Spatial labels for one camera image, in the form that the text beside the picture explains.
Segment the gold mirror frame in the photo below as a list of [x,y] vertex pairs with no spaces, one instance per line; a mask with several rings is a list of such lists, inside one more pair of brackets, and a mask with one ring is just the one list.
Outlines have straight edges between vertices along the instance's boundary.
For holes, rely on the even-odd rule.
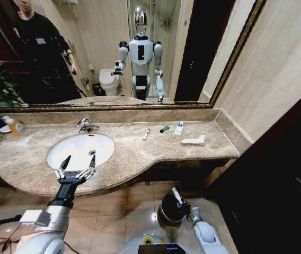
[[222,88],[234,67],[234,64],[239,57],[241,50],[246,44],[255,22],[257,21],[260,12],[265,4],[265,0],[256,0],[252,10],[245,22],[239,38],[234,46],[231,56],[224,68],[224,71],[218,81],[218,84],[211,96],[209,103],[198,102],[177,102],[172,104],[140,104],[140,105],[111,105],[111,106],[65,106],[65,105],[38,105],[33,107],[0,107],[0,113],[25,113],[25,112],[64,112],[64,111],[104,111],[104,110],[166,110],[166,109],[190,109],[190,108],[213,108]]

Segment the man in black clothing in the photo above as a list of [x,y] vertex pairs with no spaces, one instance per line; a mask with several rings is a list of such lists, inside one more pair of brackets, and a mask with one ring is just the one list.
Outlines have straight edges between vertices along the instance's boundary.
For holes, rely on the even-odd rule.
[[24,60],[39,80],[30,87],[35,94],[33,104],[53,104],[80,98],[71,71],[77,75],[74,55],[57,28],[46,17],[36,13],[31,0],[14,0],[20,11],[14,28],[22,41]]

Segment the soap dispenser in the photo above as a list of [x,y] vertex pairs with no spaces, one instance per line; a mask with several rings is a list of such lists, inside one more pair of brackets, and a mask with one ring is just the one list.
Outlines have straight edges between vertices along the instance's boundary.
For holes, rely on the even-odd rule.
[[10,118],[9,116],[3,117],[6,124],[9,126],[9,129],[15,134],[15,135],[22,135],[26,130],[27,127],[23,125],[22,123],[18,122],[15,119]]

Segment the black shirt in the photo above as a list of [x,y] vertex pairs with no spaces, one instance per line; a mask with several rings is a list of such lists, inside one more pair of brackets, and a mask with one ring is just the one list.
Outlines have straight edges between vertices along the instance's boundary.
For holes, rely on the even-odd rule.
[[61,53],[70,48],[49,19],[35,12],[29,20],[18,19],[17,31],[24,58],[33,67],[45,69],[65,65]]

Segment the white sink basin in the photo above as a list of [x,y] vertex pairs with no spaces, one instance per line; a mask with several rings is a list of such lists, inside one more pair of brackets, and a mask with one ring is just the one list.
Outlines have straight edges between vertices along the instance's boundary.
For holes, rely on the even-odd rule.
[[81,171],[88,168],[95,150],[95,166],[106,162],[114,152],[114,142],[110,137],[99,134],[82,134],[67,138],[56,143],[47,156],[48,165],[55,169],[71,155],[66,171]]

